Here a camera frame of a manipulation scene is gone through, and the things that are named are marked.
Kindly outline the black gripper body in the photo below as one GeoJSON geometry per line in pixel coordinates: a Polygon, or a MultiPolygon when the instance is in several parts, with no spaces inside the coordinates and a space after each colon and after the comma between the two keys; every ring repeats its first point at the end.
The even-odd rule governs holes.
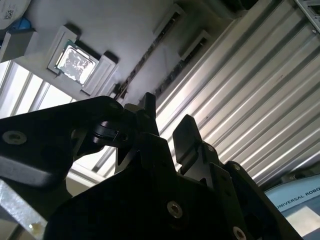
{"type": "Polygon", "coordinates": [[[233,240],[216,196],[203,183],[179,177],[182,217],[160,206],[141,172],[116,175],[61,205],[46,240],[233,240]]]}

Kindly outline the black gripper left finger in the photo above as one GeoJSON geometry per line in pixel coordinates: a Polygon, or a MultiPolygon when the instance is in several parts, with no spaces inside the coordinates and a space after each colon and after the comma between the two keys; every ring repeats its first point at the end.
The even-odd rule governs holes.
{"type": "Polygon", "coordinates": [[[117,149],[117,170],[99,188],[173,189],[177,173],[168,142],[159,136],[155,96],[120,105],[108,96],[59,105],[0,121],[0,176],[52,189],[72,164],[105,146],[117,149]]]}

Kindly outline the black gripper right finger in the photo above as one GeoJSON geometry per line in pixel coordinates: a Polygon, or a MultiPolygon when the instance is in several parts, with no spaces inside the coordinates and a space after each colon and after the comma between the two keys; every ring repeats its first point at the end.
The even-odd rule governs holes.
{"type": "Polygon", "coordinates": [[[195,119],[186,115],[173,134],[188,216],[188,240],[298,240],[300,235],[234,161],[222,163],[195,119]]]}

